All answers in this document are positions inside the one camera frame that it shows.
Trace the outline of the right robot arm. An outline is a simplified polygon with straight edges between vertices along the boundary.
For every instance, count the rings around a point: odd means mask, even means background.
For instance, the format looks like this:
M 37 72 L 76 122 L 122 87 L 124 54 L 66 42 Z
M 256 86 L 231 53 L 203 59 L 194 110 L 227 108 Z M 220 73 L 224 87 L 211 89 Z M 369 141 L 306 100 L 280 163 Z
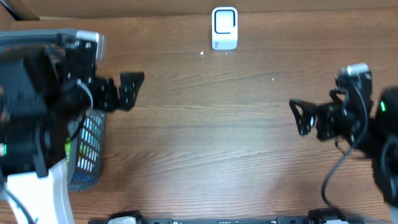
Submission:
M 366 91 L 350 87 L 330 92 L 332 101 L 317 105 L 291 99 L 298 133 L 306 136 L 312 129 L 319 141 L 342 138 L 349 144 L 340 159 L 344 161 L 358 149 L 372 161 L 373 176 L 384 201 L 397 206 L 397 88 L 386 89 L 375 117 Z

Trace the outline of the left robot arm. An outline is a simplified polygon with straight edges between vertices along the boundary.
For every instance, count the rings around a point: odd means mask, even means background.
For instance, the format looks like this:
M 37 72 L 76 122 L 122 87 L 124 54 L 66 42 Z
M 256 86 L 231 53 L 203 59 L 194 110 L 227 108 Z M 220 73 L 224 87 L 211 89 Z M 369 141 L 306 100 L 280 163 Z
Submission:
M 134 107 L 144 74 L 120 81 L 97 76 L 89 41 L 1 54 L 1 193 L 19 223 L 73 223 L 68 193 L 98 182 L 105 114 Z

